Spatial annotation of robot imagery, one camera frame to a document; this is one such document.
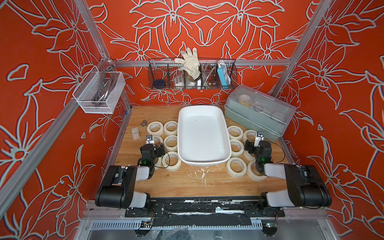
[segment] orange wall panel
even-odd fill
[[[384,238],[384,3],[333,1],[279,98],[297,111],[284,138],[316,166],[342,239]]]
[[[100,60],[72,0],[0,4],[0,188]]]
[[[318,5],[310,0],[88,0],[87,3],[114,60],[174,58],[186,47],[196,47],[201,58],[289,59]],[[131,94],[131,102],[138,105],[223,104],[229,93],[148,90],[147,70],[133,69],[124,70],[132,77],[126,81],[127,93]],[[284,68],[252,69],[239,68],[238,82],[267,93],[277,82],[277,73]],[[160,99],[150,96],[145,100],[150,94],[159,94]],[[215,94],[219,95],[218,99],[211,99]]]
[[[112,115],[86,114],[79,107],[0,221],[0,236],[73,239],[125,113],[121,99]]]

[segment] clear plastic storage box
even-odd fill
[[[226,117],[249,129],[263,131],[264,137],[273,142],[284,134],[295,111],[296,107],[242,84],[225,104]]]

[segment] cable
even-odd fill
[[[152,227],[153,227],[153,225],[155,224],[155,220],[156,220],[156,218],[154,218],[154,216],[155,216],[155,210],[153,209],[153,208],[151,208],[151,211],[148,213],[148,214],[150,214],[152,212],[152,216],[151,216],[151,220],[149,221],[149,223],[147,222],[147,223],[144,223],[144,226],[147,226],[147,225],[151,225],[151,227],[147,230],[147,232],[145,233],[145,234],[143,234],[143,235],[139,235],[137,232],[141,229],[141,228],[144,228],[144,226],[143,227],[139,227],[137,230],[135,230],[135,233],[136,233],[136,236],[137,237],[144,237],[145,235],[147,235],[150,231],[151,231],[151,229],[152,229]]]
[[[279,147],[283,150],[284,158],[283,158],[282,160],[278,161],[277,163],[282,162],[282,161],[285,159],[285,157],[286,157],[286,156],[285,156],[284,149],[283,149],[279,144],[277,144],[277,143],[275,143],[275,142],[271,142],[271,141],[266,141],[266,142],[270,142],[270,143],[276,144],[277,146],[279,146]]]
[[[158,168],[167,168],[167,167],[169,167],[169,165],[170,165],[170,156],[169,156],[169,153],[167,153],[167,154],[168,154],[168,158],[169,158],[168,166],[166,166],[166,167],[158,167]]]
[[[277,212],[273,212],[275,214],[275,222],[276,222],[276,225],[279,224],[279,222],[277,221]]]

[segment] wooden tabletop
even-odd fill
[[[134,106],[129,120],[124,139],[121,143],[119,154],[115,165],[128,166],[137,165],[141,157],[140,147],[145,144],[147,126],[141,127],[143,120],[147,123],[158,121],[166,123],[177,121],[182,106]],[[227,126],[236,125],[243,129],[247,128],[225,118]],[[140,139],[133,140],[131,129],[139,128]],[[283,159],[284,153],[276,144],[272,144],[272,161],[278,162]],[[240,156],[246,164],[249,161],[244,154]],[[189,166],[182,163],[179,170],[169,172],[166,169],[155,171],[151,179],[138,181],[135,191],[149,193],[152,197],[189,197],[189,196],[243,196],[260,195],[262,192],[273,192],[286,189],[286,181],[274,177],[267,177],[261,182],[253,181],[247,174],[241,178],[233,178],[228,175],[226,163],[209,167]]]

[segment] blue round object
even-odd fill
[[[165,87],[166,82],[163,79],[156,79],[153,81],[153,86],[155,87]]]

